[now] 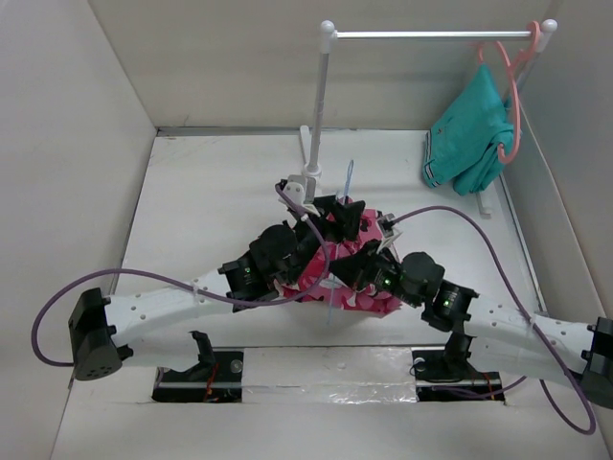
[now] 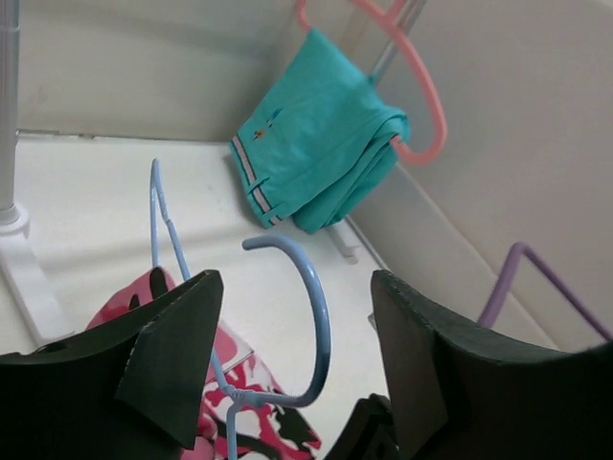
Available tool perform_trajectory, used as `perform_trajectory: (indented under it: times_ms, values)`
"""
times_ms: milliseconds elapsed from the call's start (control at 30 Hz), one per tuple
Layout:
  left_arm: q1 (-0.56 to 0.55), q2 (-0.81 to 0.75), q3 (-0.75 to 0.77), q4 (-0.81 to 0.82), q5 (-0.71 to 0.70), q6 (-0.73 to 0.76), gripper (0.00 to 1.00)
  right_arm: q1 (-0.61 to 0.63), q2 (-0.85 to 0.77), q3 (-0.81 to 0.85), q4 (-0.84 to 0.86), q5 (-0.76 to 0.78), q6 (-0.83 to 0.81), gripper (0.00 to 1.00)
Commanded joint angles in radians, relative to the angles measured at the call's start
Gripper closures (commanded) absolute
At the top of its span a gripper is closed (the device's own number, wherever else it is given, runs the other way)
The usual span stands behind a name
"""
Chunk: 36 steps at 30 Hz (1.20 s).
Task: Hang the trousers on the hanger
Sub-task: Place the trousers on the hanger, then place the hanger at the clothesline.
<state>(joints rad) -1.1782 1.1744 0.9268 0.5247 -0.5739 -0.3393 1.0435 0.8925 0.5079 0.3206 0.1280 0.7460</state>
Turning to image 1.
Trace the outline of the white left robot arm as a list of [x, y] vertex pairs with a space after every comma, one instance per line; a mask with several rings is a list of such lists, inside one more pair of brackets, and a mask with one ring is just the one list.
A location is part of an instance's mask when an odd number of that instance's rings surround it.
[[329, 270], [322, 264], [309, 274], [308, 267], [318, 255], [329, 262], [333, 244], [357, 242], [364, 209], [364, 201], [320, 196], [292, 209], [295, 224], [266, 228], [238, 259], [190, 282], [153, 274], [165, 287], [128, 296], [84, 291], [68, 320], [75, 379], [103, 379], [124, 364], [207, 378], [214, 358], [205, 333], [190, 332], [194, 345], [185, 352], [146, 343], [146, 336], [205, 315], [319, 299]]

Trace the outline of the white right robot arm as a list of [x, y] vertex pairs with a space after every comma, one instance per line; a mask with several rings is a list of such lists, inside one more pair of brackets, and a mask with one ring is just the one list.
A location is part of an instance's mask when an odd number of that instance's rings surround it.
[[449, 335], [437, 375], [515, 374], [572, 386], [587, 401], [612, 405], [612, 323], [572, 323], [522, 313], [444, 278], [424, 252], [397, 261], [386, 250], [364, 249], [333, 261], [331, 273], [355, 290], [374, 287], [414, 308], [431, 328]]

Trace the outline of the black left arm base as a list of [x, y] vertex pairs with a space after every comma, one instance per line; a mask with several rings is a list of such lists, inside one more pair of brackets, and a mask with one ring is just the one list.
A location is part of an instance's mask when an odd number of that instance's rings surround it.
[[158, 368], [152, 389], [157, 403], [241, 403], [243, 349], [214, 349], [216, 364], [177, 372]]

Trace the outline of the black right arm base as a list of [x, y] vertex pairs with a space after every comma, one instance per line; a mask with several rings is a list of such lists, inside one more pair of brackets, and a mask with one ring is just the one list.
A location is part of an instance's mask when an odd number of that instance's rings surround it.
[[469, 364], [452, 367], [443, 359], [443, 349], [413, 350], [412, 358], [409, 372], [420, 403], [505, 400], [498, 373], [480, 373]]

